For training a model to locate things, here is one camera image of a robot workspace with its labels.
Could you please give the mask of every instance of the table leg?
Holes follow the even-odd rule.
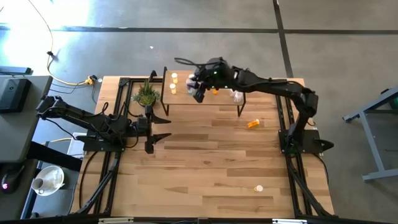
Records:
[[[167,109],[166,109],[166,107],[164,106],[163,102],[161,102],[161,103],[162,103],[162,106],[163,106],[164,113],[166,114],[166,116],[168,116],[169,115],[169,106],[170,105],[167,105]]]
[[[80,159],[74,158],[73,156],[69,156],[62,152],[55,151],[47,146],[43,146],[33,141],[30,143],[30,148],[26,155],[26,158],[38,159],[40,161],[65,167],[67,169],[71,169],[77,172],[80,171],[81,167]]]
[[[239,106],[237,106],[238,107],[238,117],[241,116],[243,108],[244,108],[244,105],[246,105],[246,94],[245,93],[243,93],[243,105],[242,105],[242,108],[239,109]]]

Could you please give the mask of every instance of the black cable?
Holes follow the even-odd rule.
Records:
[[[126,102],[124,102],[123,104],[124,104],[124,107],[125,107],[125,109],[127,110],[127,112],[129,113],[130,116],[133,116],[133,117],[135,117],[135,118],[138,118],[138,117],[139,117],[138,115],[134,115],[134,114],[132,114],[132,113],[129,111],[129,108],[127,108]]]
[[[95,104],[97,104],[97,101],[94,100],[94,96],[95,96],[95,84],[93,84],[93,90],[91,91],[91,99]]]
[[[85,179],[85,174],[86,174],[86,171],[87,171],[87,167],[88,167],[88,164],[91,162],[91,160],[94,158],[94,156],[97,154],[97,152],[98,151],[94,152],[90,156],[90,158],[88,158],[86,166],[83,169],[83,173],[81,173],[81,180],[80,180],[80,187],[79,187],[79,208],[81,208],[81,193],[83,191],[83,180]]]
[[[138,130],[137,130],[137,128],[136,128],[135,126],[133,126],[133,128],[134,128],[134,130],[136,130],[137,140],[136,140],[136,143],[134,143],[132,146],[125,146],[125,148],[128,148],[128,149],[130,149],[130,148],[136,146],[137,143],[138,143]]]
[[[181,223],[195,223],[195,221],[182,220],[171,224],[181,224]]]
[[[321,161],[322,162],[322,164],[323,164],[323,167],[325,168],[325,174],[326,174],[326,181],[328,182],[328,184],[329,184],[329,173],[328,173],[328,168],[326,168],[326,164],[325,164],[325,162],[323,161],[323,159],[321,159],[321,157],[320,156],[318,156],[318,155],[316,155],[315,153],[313,154],[316,158],[318,158],[319,159],[319,161]]]
[[[55,85],[55,86],[59,86],[59,87],[63,87],[63,88],[71,88],[71,89],[76,88],[76,87],[70,87],[70,86],[57,85],[57,84],[55,84],[55,83],[51,83],[51,85]],[[86,88],[86,87],[88,87],[88,85],[85,85],[85,86],[78,86],[77,88]]]
[[[81,83],[83,83],[83,82],[77,83],[74,87],[66,87],[66,86],[60,86],[60,85],[52,84],[52,85],[56,85],[56,86],[60,86],[60,87],[71,88],[72,91],[71,92],[64,92],[64,91],[58,91],[58,90],[53,90],[53,89],[50,89],[50,91],[54,91],[54,92],[57,92],[57,93],[64,93],[64,94],[72,94],[77,89],[78,85],[81,84]]]
[[[200,66],[205,66],[205,65],[216,65],[220,62],[211,62],[211,63],[195,63],[192,62],[191,60],[185,59],[185,58],[174,58],[174,61],[177,63],[180,63],[182,65],[194,65],[197,68],[200,68]]]
[[[105,102],[104,106],[102,107],[101,112],[99,112],[98,114],[93,114],[93,115],[84,115],[84,117],[89,118],[89,117],[95,117],[95,116],[98,116],[98,115],[101,115],[101,114],[105,114],[105,111],[106,111],[106,109],[108,109],[108,106],[109,106],[109,103]]]
[[[50,120],[50,119],[46,119],[46,121],[50,121],[51,123],[57,125],[58,128],[60,128],[62,131],[65,131],[66,133],[68,133],[74,140],[77,140],[72,134],[70,134],[69,131],[63,129],[63,128],[62,128],[59,124],[57,124],[55,121],[52,121],[52,120]]]
[[[312,123],[313,123],[313,124],[310,124],[310,122],[307,121],[307,124],[308,124],[309,126],[315,126],[315,125],[317,125],[315,121],[312,121]]]

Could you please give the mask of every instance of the concrete floor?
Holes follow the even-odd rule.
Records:
[[[53,27],[214,27],[275,29],[272,0],[116,0],[32,1]],[[398,1],[279,0],[285,29],[398,29]],[[49,33],[28,2],[6,1],[0,22],[0,64],[27,66],[45,75]],[[191,69],[174,57],[204,62],[223,56],[231,65],[249,67],[262,77],[286,77],[278,34],[142,32],[54,32],[57,77],[70,82],[88,75],[148,75]],[[365,184],[362,174],[376,171],[362,125],[341,117],[398,85],[396,35],[286,36],[294,77],[304,78],[320,97],[315,117],[323,139],[335,143],[325,153],[330,192],[337,215],[392,222],[398,220],[398,177]],[[100,86],[96,87],[96,96]],[[91,89],[60,94],[65,101],[93,111]],[[59,121],[68,131],[83,130]],[[65,138],[53,124],[40,122],[37,142]]]

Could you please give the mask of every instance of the metal stand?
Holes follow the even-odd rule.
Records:
[[[55,151],[47,146],[43,146],[33,141],[30,143],[30,148],[28,150],[26,158],[48,162],[77,172],[80,171],[81,167],[80,159],[69,156],[62,152]]]
[[[379,154],[379,150],[377,148],[376,141],[374,139],[375,135],[374,135],[374,133],[372,133],[372,130],[369,125],[368,118],[367,118],[367,115],[370,113],[397,113],[396,110],[376,110],[378,107],[388,103],[389,101],[391,101],[397,97],[398,97],[398,86],[381,94],[378,99],[370,102],[366,106],[362,107],[360,110],[357,110],[356,112],[343,117],[343,120],[346,123],[351,122],[355,118],[361,119],[363,129],[365,130],[366,137],[368,139],[374,160],[377,165],[377,169],[379,170],[378,172],[373,172],[368,175],[363,175],[362,179],[365,182],[369,181],[369,180],[380,179],[380,178],[385,178],[385,177],[393,177],[393,176],[398,175],[398,169],[386,170],[384,168],[383,162],[381,161],[381,157]]]
[[[246,93],[243,93],[243,105],[242,107],[239,109],[239,106],[236,106],[238,108],[238,117],[241,116],[244,105],[246,105]]]

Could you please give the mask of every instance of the white cup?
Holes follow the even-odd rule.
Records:
[[[264,190],[264,188],[261,186],[261,185],[257,185],[255,188],[254,188],[254,191],[255,192],[262,192]]]
[[[38,194],[43,194],[44,191],[50,189],[51,186],[51,181],[42,179],[40,177],[34,179],[31,185],[32,189],[35,190]]]

